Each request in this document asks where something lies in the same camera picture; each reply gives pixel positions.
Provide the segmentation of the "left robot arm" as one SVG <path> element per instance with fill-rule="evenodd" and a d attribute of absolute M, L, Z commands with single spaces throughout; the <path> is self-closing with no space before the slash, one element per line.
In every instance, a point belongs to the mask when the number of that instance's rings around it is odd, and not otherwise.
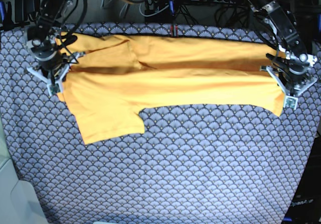
<path fill-rule="evenodd" d="M 285 94 L 283 106 L 295 110 L 299 97 L 316 82 L 310 70 L 317 63 L 308 44 L 297 29 L 292 11 L 285 10 L 279 0 L 246 0 L 254 13 L 265 16 L 264 23 L 272 29 L 275 55 L 267 54 L 270 66 L 260 69 L 267 72 Z"/>

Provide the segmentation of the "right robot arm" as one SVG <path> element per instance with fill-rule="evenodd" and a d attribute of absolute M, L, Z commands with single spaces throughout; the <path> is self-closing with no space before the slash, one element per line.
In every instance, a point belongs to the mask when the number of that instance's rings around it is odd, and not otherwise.
<path fill-rule="evenodd" d="M 37 65 L 28 67 L 27 72 L 46 84 L 50 96 L 63 92 L 63 81 L 71 65 L 85 56 L 85 52 L 71 53 L 67 46 L 77 41 L 74 32 L 85 18 L 88 1 L 83 0 L 78 22 L 63 36 L 65 21 L 59 23 L 58 20 L 64 17 L 70 4 L 71 0 L 43 0 L 35 25 L 24 33 L 24 46 L 37 60 Z"/>

